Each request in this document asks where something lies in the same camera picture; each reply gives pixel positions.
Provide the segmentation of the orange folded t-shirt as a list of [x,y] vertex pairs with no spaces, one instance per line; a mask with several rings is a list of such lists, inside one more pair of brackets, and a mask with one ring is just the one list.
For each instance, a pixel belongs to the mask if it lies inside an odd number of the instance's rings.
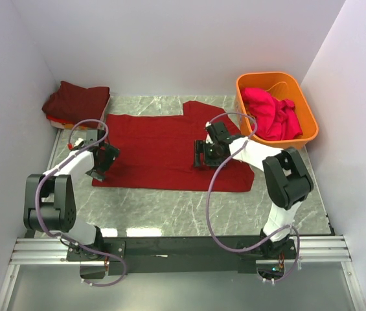
[[49,121],[50,125],[62,129],[62,130],[71,130],[74,127],[74,123],[71,121],[66,121],[63,119],[58,119],[55,117],[52,117],[50,115],[46,115],[46,119]]

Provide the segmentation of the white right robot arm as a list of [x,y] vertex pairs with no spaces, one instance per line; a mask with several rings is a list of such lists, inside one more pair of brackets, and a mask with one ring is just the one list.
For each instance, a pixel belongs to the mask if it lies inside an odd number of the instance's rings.
[[[244,135],[231,135],[223,122],[207,122],[206,140],[196,143],[207,157],[219,165],[212,175],[206,196],[206,223],[214,242],[231,253],[246,253],[260,248],[263,256],[275,258],[282,244],[289,239],[298,208],[314,189],[312,178],[299,151],[294,147],[279,149],[257,143]],[[209,218],[209,204],[214,183],[222,168],[230,161],[246,163],[264,173],[266,188],[271,200],[268,219],[261,230],[261,240],[246,248],[230,248],[214,233]]]

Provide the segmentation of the orange plastic basket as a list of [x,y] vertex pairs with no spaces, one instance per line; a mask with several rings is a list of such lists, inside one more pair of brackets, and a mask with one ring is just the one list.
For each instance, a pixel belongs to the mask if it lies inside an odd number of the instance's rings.
[[295,113],[303,134],[296,139],[267,141],[257,135],[252,136],[258,143],[277,148],[294,147],[298,150],[314,140],[319,128],[316,119],[308,105],[300,85],[293,76],[283,72],[246,73],[237,78],[235,110],[240,113],[249,113],[241,92],[247,87],[254,87],[267,91],[278,100],[292,100],[295,104]]

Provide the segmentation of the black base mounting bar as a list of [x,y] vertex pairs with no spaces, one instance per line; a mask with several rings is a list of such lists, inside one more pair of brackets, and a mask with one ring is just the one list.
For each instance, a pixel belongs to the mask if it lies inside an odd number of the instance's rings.
[[128,273],[173,273],[236,271],[256,273],[257,261],[292,260],[297,252],[292,238],[266,242],[249,252],[232,253],[219,247],[209,236],[104,238],[102,250],[115,259],[92,254],[70,245],[66,259],[81,265],[86,279]]

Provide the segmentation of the pink folded t-shirt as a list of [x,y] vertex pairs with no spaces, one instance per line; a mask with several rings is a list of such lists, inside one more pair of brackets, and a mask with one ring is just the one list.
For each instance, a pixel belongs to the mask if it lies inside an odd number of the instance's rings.
[[109,102],[111,100],[111,94],[110,94],[110,88],[109,87],[104,87],[104,92],[106,93],[105,94],[105,103],[104,103],[104,107],[103,107],[103,110],[102,110],[102,113],[101,113],[101,116],[100,116],[100,120],[101,121],[104,121],[105,118],[106,118],[106,110],[109,106]]

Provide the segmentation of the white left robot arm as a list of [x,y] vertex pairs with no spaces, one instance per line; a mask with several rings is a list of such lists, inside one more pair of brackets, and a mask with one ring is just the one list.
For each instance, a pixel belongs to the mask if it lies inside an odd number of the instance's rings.
[[105,245],[100,228],[76,215],[74,184],[85,175],[104,181],[120,150],[105,141],[105,130],[88,130],[71,146],[69,155],[42,174],[31,174],[25,184],[23,223],[29,230],[49,233],[82,245],[89,260],[100,259]]

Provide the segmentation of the pink t-shirt in basket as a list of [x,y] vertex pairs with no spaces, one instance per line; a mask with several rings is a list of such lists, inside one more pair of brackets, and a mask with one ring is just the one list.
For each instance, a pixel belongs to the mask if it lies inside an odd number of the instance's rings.
[[303,134],[290,99],[278,100],[267,91],[247,87],[241,91],[244,106],[257,123],[255,134],[266,141],[295,139]]

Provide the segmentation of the aluminium frame rail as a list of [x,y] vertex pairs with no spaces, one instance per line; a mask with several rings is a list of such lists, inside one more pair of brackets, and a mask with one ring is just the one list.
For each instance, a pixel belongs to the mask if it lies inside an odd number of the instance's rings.
[[[90,262],[67,260],[70,251],[57,239],[19,238],[14,245],[5,280],[0,291],[0,310],[6,310],[22,265],[85,265]],[[356,310],[366,310],[366,302],[352,265],[343,236],[302,236],[299,260],[304,262],[340,262],[352,303]]]

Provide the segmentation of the dark red folded t-shirt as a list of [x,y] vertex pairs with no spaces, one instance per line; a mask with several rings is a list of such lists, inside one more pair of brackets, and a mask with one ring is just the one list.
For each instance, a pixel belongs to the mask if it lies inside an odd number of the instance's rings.
[[98,119],[105,103],[104,87],[85,88],[61,81],[59,89],[42,106],[45,115],[71,121]]

